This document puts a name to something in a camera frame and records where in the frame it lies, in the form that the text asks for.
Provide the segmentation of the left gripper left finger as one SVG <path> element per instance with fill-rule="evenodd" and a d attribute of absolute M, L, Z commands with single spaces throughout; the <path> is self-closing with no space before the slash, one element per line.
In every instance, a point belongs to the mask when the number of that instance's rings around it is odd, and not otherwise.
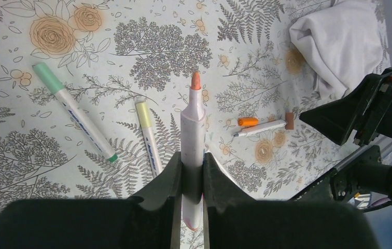
<path fill-rule="evenodd" d="M 125 199 L 28 199 L 0 213 L 0 248 L 179 248 L 181 155 Z"/>

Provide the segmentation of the white pen with green tip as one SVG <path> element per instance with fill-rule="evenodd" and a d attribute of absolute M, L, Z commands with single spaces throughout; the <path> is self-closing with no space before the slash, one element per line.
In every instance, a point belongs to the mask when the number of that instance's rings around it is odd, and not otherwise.
<path fill-rule="evenodd" d="M 75 123 L 80 126 L 91 143 L 101 152 L 102 156 L 109 162 L 115 162 L 118 159 L 118 156 L 114 148 L 52 70 L 45 63 L 35 64 L 32 66 L 32 69 L 63 108 L 69 113 L 70 117 L 73 118 Z"/>

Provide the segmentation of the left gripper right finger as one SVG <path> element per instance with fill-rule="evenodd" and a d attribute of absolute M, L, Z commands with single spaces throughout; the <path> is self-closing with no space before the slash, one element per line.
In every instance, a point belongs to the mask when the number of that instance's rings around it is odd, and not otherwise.
<path fill-rule="evenodd" d="M 349 204 L 256 200 L 211 153 L 203 163 L 205 248 L 378 248 L 366 218 Z"/>

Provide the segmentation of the white pen orange tip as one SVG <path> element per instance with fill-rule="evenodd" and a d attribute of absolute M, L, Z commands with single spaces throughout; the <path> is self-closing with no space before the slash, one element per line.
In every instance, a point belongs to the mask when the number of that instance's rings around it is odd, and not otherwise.
<path fill-rule="evenodd" d="M 180 128 L 183 164 L 182 219 L 190 230 L 196 231 L 202 219 L 202 171 L 206 134 L 206 111 L 199 72 L 192 75 L 188 104 L 180 113 Z"/>

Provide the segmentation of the white pen with label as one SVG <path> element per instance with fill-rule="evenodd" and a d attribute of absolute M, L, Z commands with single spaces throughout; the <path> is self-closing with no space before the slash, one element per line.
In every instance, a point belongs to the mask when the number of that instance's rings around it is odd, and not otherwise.
<path fill-rule="evenodd" d="M 287 124 L 287 122 L 284 120 L 276 120 L 276 121 L 271 121 L 271 122 L 267 122 L 267 123 L 262 123 L 262 124 L 258 124 L 253 127 L 242 129 L 240 132 L 233 134 L 233 137 L 241 137 L 241 136 L 247 137 L 247 136 L 255 135 L 255 134 L 265 132 L 268 130 L 282 128 L 286 124 Z"/>

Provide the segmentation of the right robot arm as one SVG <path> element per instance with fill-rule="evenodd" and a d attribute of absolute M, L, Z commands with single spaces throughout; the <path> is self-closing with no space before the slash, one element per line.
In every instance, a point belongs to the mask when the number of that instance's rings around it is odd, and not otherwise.
<path fill-rule="evenodd" d="M 349 202 L 364 212 L 392 206 L 392 165 L 383 158 L 392 141 L 392 67 L 369 74 L 349 95 L 302 112 L 300 120 L 337 145 L 354 136 L 358 149 L 306 186 L 295 201 Z"/>

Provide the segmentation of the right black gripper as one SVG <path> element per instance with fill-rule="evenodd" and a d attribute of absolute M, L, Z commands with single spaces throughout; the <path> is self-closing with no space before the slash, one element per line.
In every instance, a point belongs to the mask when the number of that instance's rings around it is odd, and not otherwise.
<path fill-rule="evenodd" d="M 365 76 L 349 95 L 302 112 L 299 119 L 337 145 L 345 144 L 353 131 L 358 146 L 380 134 L 392 136 L 392 67 Z"/>

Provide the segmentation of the brown pen cap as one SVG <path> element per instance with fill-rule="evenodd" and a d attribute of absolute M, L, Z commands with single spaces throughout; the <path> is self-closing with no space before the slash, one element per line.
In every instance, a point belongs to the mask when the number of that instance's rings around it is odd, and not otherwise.
<path fill-rule="evenodd" d="M 287 112 L 285 114 L 285 121 L 286 121 L 285 129 L 286 130 L 293 130 L 295 128 L 294 120 L 295 120 L 294 113 Z"/>

